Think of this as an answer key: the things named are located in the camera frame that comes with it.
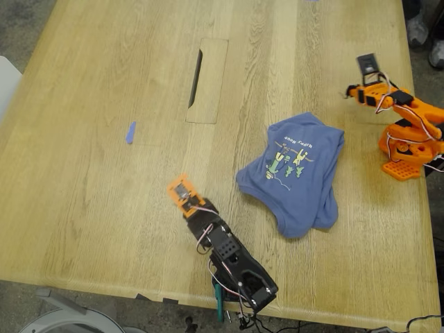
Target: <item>table surface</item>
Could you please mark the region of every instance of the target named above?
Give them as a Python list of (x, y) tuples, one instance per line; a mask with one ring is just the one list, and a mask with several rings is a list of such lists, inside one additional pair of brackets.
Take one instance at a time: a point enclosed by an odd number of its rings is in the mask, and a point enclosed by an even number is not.
[[(210, 89), (196, 100), (216, 118), (189, 122), (203, 38), (222, 51), (203, 51)], [(186, 172), (279, 286), (262, 314), (403, 331), (439, 313), (425, 179), (380, 170), (397, 115), (341, 95), (372, 52), (413, 88), (400, 1), (59, 0), (0, 125), (0, 279), (215, 307), (207, 258), (167, 196)], [(289, 240), (234, 176), (267, 126), (304, 111), (345, 131), (339, 219)]]

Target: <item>gray floor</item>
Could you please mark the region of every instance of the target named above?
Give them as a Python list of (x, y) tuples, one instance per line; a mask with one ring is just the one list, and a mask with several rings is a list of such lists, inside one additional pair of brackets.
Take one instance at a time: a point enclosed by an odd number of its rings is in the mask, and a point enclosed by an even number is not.
[[(26, 68), (54, 3), (55, 0), (0, 0), (0, 55), (7, 57), (21, 72)], [(431, 16), (436, 3), (437, 0), (425, 1), (426, 18)], [(410, 56), (416, 95), (425, 102), (444, 108), (444, 71), (435, 71), (429, 66), (427, 47), (411, 51)], [(444, 221), (444, 176), (432, 174), (427, 179), (427, 188), (434, 236), (444, 239), (444, 225), (441, 225)], [(440, 244), (440, 241), (437, 241), (436, 246), (444, 246), (444, 243)], [(31, 319), (50, 309), (50, 306), (38, 300), (34, 293), (34, 286), (0, 281), (0, 333), (18, 332)], [(184, 332), (187, 316), (193, 316), (199, 325), (199, 332), (239, 332), (237, 321), (232, 324), (217, 323), (213, 310), (75, 291), (62, 290), (60, 293), (86, 307), (114, 308), (119, 323), (139, 327), (147, 332)], [(273, 331), (297, 325), (296, 321), (260, 318)], [(313, 324), (302, 328), (301, 332), (352, 333), (363, 330)]]

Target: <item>blue plastic piece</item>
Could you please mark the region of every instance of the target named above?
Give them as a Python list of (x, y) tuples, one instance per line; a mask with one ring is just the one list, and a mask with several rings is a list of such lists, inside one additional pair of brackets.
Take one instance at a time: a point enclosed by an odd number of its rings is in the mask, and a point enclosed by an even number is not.
[(128, 134), (126, 135), (126, 143), (131, 144), (133, 142), (134, 131), (136, 129), (136, 122), (133, 121), (130, 125), (130, 129), (128, 130)]

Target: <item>blue t-shirt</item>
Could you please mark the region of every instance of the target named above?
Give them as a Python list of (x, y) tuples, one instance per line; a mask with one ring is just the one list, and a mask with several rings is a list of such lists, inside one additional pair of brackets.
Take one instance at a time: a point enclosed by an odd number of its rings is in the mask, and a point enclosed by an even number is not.
[(332, 181), (343, 131), (302, 113), (271, 125), (268, 146), (237, 173), (242, 192), (261, 200), (288, 238), (311, 228), (329, 228), (338, 217)]

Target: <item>black cable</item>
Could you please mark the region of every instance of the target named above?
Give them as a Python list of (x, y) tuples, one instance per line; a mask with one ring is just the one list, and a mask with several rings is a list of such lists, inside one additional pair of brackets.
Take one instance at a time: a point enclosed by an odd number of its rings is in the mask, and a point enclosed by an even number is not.
[(416, 318), (410, 319), (409, 322), (407, 323), (407, 331), (406, 331), (406, 333), (409, 333), (409, 332), (410, 332), (410, 325), (411, 325), (414, 321), (423, 321), (423, 320), (428, 319), (428, 318), (442, 318), (442, 317), (443, 317), (443, 316), (441, 316), (440, 314), (430, 314), (430, 315), (428, 315), (428, 316), (416, 317)]
[(266, 330), (267, 332), (269, 332), (269, 333), (274, 333), (273, 331), (270, 331), (268, 328), (266, 328), (266, 327), (264, 326), (264, 324), (262, 323), (262, 321), (261, 321), (259, 318), (257, 318), (256, 316), (253, 316), (253, 320), (254, 320), (254, 321), (259, 321), (260, 324), (261, 324), (261, 326), (262, 326), (262, 328), (263, 328), (264, 330)]
[[(440, 314), (430, 314), (428, 316), (416, 317), (416, 318), (410, 319), (406, 325), (406, 330), (404, 332), (398, 332), (398, 333), (410, 333), (410, 325), (415, 321), (423, 321), (423, 320), (429, 319), (429, 318), (442, 318), (442, 317), (444, 317), (444, 316), (440, 315)], [(367, 333), (371, 333), (374, 330), (380, 330), (382, 328), (388, 328), (388, 327), (384, 326), (384, 327), (379, 327), (379, 328), (373, 328), (371, 330), (367, 330)]]
[(317, 324), (317, 323), (305, 323), (305, 324), (302, 324), (301, 326), (297, 326), (297, 327), (284, 327), (284, 328), (281, 328), (280, 330), (278, 330), (276, 333), (280, 333), (284, 330), (300, 330), (301, 328), (303, 328), (305, 326), (314, 325), (314, 324)]
[(257, 323), (256, 323), (256, 320), (255, 320), (255, 319), (253, 319), (253, 322), (254, 322), (254, 324), (255, 324), (255, 326), (256, 326), (256, 328), (257, 328), (257, 331), (258, 331), (259, 333), (262, 333), (261, 330), (259, 329), (259, 326), (257, 326)]
[(444, 243), (444, 239), (441, 239), (441, 238), (438, 238), (438, 237), (435, 237), (435, 236), (433, 236), (433, 239), (436, 239), (437, 241), (442, 241)]

